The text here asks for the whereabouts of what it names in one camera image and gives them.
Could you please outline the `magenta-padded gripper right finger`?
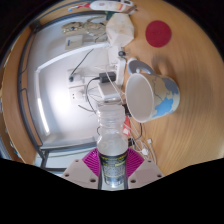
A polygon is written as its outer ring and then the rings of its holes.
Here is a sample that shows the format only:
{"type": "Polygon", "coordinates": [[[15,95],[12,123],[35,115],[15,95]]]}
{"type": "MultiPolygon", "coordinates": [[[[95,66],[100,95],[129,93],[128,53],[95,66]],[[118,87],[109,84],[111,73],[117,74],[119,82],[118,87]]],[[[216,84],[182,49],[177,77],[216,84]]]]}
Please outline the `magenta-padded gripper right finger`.
{"type": "Polygon", "coordinates": [[[126,159],[127,186],[140,188],[163,177],[162,171],[151,159],[144,159],[133,149],[128,149],[126,159]]]}

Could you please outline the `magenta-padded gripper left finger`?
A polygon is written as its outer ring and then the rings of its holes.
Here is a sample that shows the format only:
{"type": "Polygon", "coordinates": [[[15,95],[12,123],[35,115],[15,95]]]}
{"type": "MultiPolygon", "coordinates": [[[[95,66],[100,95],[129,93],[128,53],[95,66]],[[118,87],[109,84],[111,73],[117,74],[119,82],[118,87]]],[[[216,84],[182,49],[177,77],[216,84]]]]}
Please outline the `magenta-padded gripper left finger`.
{"type": "Polygon", "coordinates": [[[75,159],[62,177],[81,187],[97,189],[100,177],[100,159],[97,149],[93,149],[82,159],[75,159]]]}

